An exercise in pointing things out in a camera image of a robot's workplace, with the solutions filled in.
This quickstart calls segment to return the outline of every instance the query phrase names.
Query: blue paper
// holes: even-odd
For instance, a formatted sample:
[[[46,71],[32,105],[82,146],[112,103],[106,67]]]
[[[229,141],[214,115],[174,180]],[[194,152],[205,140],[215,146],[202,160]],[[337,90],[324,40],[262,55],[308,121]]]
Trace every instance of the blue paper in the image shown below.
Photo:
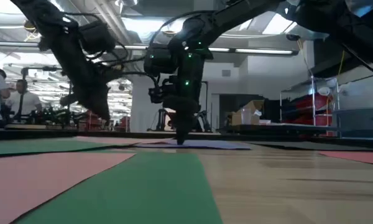
[[[165,141],[165,143],[166,144],[138,144],[137,147],[250,150],[250,147],[248,145],[233,143],[229,141],[186,140],[181,146],[177,145],[177,140],[167,140]]]

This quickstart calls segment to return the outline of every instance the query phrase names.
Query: pink paper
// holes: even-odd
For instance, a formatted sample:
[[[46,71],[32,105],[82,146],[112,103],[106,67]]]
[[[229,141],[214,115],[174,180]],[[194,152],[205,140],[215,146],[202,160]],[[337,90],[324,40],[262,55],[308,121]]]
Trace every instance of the pink paper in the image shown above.
[[[77,136],[76,140],[95,142],[95,143],[105,143],[105,144],[153,144],[165,142],[168,139],[133,139],[133,138],[98,138],[98,137],[84,137]]]
[[[133,155],[69,152],[0,158],[0,224]]]
[[[373,164],[373,152],[320,152],[320,154],[340,159],[366,162]]]

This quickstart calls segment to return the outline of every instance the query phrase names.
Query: cardboard box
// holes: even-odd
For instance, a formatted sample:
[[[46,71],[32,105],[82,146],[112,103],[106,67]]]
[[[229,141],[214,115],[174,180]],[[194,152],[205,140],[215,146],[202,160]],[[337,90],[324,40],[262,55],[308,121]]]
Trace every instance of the cardboard box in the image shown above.
[[[254,115],[256,110],[262,111],[262,107],[264,106],[263,100],[252,100],[248,104],[244,105],[240,110],[237,112],[232,112],[232,121],[231,126],[241,125],[242,124],[242,109],[250,109],[251,113],[251,124],[259,125],[260,124],[260,117]]]

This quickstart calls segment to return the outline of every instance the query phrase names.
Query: black equipment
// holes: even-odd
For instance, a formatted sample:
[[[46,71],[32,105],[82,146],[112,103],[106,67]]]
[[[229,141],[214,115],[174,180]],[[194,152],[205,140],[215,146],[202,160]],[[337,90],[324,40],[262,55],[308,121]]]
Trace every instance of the black equipment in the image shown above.
[[[166,109],[159,109],[158,110],[158,119],[157,119],[157,124],[156,124],[156,129],[155,131],[165,131],[166,127],[166,116],[170,118],[170,121],[168,122],[167,125],[171,126],[172,129],[175,129],[175,126],[173,124],[173,120],[175,118],[175,113],[168,112]],[[209,124],[209,121],[207,120],[207,111],[200,111],[197,113],[195,116],[196,122],[194,122],[194,126],[192,127],[191,131],[194,132],[205,132],[205,133],[212,133],[211,126]]]
[[[173,74],[178,69],[177,75],[170,77],[170,85],[163,84],[160,90],[150,89],[149,95],[153,103],[163,103],[163,107],[177,112],[179,144],[194,125],[193,114],[200,110],[203,65],[205,60],[213,58],[208,47],[222,33],[265,11],[275,11],[312,31],[328,33],[347,51],[354,51],[373,63],[373,26],[350,12],[344,0],[301,0],[297,6],[283,0],[241,0],[230,1],[221,11],[198,13],[183,23],[182,31],[168,45],[155,44],[154,35],[145,58],[145,71],[153,76]]]
[[[73,83],[74,97],[68,97],[67,100],[78,100],[93,113],[109,119],[106,84],[127,72],[102,63],[94,64],[82,51],[85,49],[89,54],[98,56],[113,49],[114,39],[109,36],[106,26],[98,19],[95,23],[79,27],[76,21],[67,16],[69,13],[60,12],[47,0],[11,1],[42,35],[40,49],[52,50]],[[155,88],[149,89],[151,101],[163,103],[163,107],[177,112],[173,122],[179,144],[184,142],[193,128],[196,122],[194,114],[200,111],[203,65],[205,60],[213,58],[208,47],[222,33],[266,11],[276,11],[284,18],[312,31],[328,33],[330,38],[339,42],[348,52],[354,52],[353,55],[364,64],[365,61],[373,63],[373,22],[353,14],[344,0],[300,0],[296,6],[284,0],[232,0],[226,9],[220,11],[183,14],[179,17],[195,16],[183,23],[182,31],[168,45],[155,44],[152,38],[145,57],[144,68],[148,74],[128,73],[150,77],[155,85]],[[160,73],[173,74],[176,70],[177,75],[171,76],[159,86],[157,82]]]

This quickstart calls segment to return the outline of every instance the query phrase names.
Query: air vent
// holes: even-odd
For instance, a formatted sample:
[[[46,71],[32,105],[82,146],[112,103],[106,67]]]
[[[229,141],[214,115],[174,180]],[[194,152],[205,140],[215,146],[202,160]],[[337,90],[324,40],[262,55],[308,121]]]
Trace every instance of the air vent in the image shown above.
[[[223,77],[231,77],[231,71],[230,70],[223,70]]]

